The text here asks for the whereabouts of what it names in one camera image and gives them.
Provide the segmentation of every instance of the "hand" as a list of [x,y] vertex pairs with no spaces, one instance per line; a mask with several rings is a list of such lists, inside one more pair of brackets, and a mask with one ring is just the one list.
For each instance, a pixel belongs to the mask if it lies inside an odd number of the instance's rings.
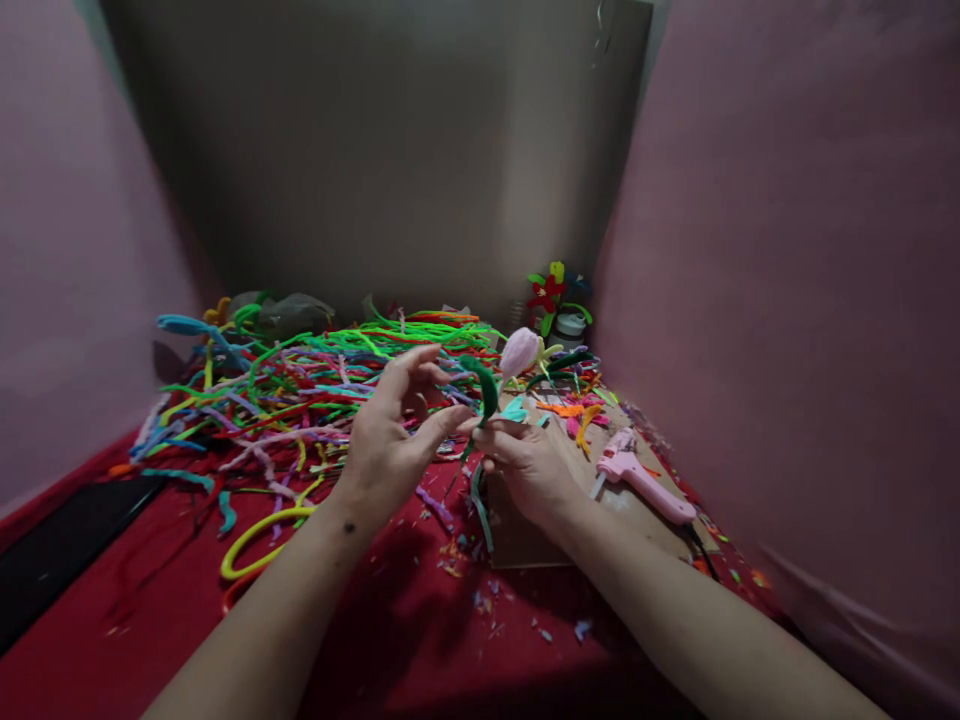
[[[410,497],[443,439],[473,414],[457,405],[427,417],[428,403],[444,402],[437,385],[450,383],[434,362],[439,354],[439,345],[425,345],[391,360],[353,421],[346,467],[333,495],[350,508],[354,522],[367,525],[365,530],[376,532],[387,523]],[[413,437],[401,424],[405,410],[423,420]]]
[[503,473],[520,512],[559,544],[564,520],[578,504],[589,500],[550,445],[546,432],[501,418],[492,418],[479,429],[478,422],[471,420],[459,429],[472,430],[477,448],[486,453],[484,472]]

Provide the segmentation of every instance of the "table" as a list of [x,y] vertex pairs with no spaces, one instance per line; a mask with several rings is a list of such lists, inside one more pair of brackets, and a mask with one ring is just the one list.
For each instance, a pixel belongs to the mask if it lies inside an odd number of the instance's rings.
[[[128,446],[129,440],[118,443],[102,456],[88,468],[89,479],[103,479]],[[427,489],[441,496],[456,470],[456,463],[431,466]],[[448,505],[459,517],[463,498],[451,497]],[[137,717],[219,621],[223,554],[272,502],[238,494],[230,538],[217,537],[217,516],[194,537],[190,493],[166,488],[0,658],[5,717]],[[356,569],[314,667],[302,716],[464,718],[494,710],[519,716],[651,708],[670,717],[699,716],[578,570],[494,571],[477,563],[453,577],[437,567],[449,536],[435,517],[422,517],[423,509],[412,497]],[[480,537],[473,526],[464,534]],[[269,533],[241,564],[268,542]],[[767,590],[733,581],[734,567],[741,580],[750,570],[732,545],[721,549],[714,564],[725,584],[775,616]],[[126,611],[129,618],[118,622]],[[587,618],[594,625],[581,644],[573,627]]]

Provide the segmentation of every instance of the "hot glue gun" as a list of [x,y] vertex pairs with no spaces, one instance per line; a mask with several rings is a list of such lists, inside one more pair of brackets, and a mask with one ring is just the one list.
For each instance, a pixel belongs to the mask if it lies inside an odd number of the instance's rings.
[[590,493],[590,499],[595,500],[600,495],[604,482],[626,480],[640,497],[653,505],[670,522],[680,526],[693,522],[697,517],[696,508],[674,497],[654,480],[640,464],[636,451],[637,441],[632,428],[625,427],[613,436],[603,451],[603,457],[597,462],[597,482]]

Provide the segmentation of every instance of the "pink panel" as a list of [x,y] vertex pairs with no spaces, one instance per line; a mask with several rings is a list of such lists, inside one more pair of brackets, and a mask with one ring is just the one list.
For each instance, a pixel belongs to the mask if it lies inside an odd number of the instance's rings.
[[913,716],[960,712],[958,240],[955,3],[673,3],[600,261],[604,376]]
[[0,87],[2,517],[141,422],[156,316],[217,288],[71,3],[0,3]]

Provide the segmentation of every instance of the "black object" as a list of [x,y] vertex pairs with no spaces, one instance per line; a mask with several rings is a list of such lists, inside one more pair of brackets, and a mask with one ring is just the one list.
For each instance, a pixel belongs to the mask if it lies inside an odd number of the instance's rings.
[[690,536],[690,539],[693,540],[693,544],[697,546],[697,549],[700,551],[700,554],[703,555],[703,559],[707,563],[707,569],[710,571],[710,574],[713,576],[713,579],[716,580],[717,582],[720,582],[720,576],[717,575],[717,571],[713,567],[713,563],[710,562],[710,556],[707,555],[707,549],[703,547],[703,540],[701,540],[700,536],[697,535],[697,531],[694,530],[693,524],[687,523],[686,525],[683,526],[683,529],[687,531],[687,535]]
[[109,547],[163,487],[137,478],[87,485],[0,555],[0,655]]

